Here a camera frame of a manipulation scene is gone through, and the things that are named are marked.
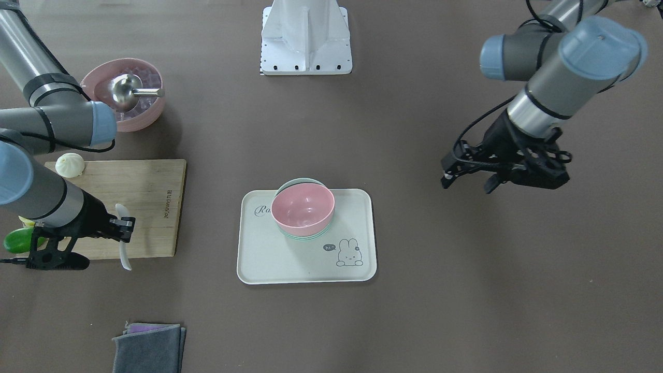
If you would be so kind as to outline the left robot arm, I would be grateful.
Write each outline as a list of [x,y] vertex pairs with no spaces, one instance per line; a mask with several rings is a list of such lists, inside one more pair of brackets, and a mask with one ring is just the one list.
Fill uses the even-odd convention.
[[592,97],[636,73],[648,56],[642,34],[599,16],[611,4],[553,1],[511,35],[485,41],[483,75],[525,85],[494,108],[499,116],[480,144],[462,135],[455,140],[441,159],[443,188],[479,171],[491,173],[486,193],[507,182],[553,190],[570,180],[572,155],[557,144],[561,126]]

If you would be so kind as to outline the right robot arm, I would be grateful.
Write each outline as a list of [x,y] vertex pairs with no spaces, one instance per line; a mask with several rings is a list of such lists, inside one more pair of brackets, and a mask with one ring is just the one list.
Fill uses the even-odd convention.
[[83,237],[130,241],[135,220],[109,214],[103,203],[35,161],[75,149],[114,146],[113,111],[93,101],[31,27],[17,1],[2,1],[2,65],[28,107],[2,110],[2,149],[24,162],[24,184],[12,191],[2,174],[2,206],[35,222],[33,238]]

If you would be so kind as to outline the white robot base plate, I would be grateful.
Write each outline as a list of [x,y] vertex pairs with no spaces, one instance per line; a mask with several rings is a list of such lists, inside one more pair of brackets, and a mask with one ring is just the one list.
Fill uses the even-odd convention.
[[337,1],[274,1],[263,9],[261,38],[265,76],[353,70],[348,10]]

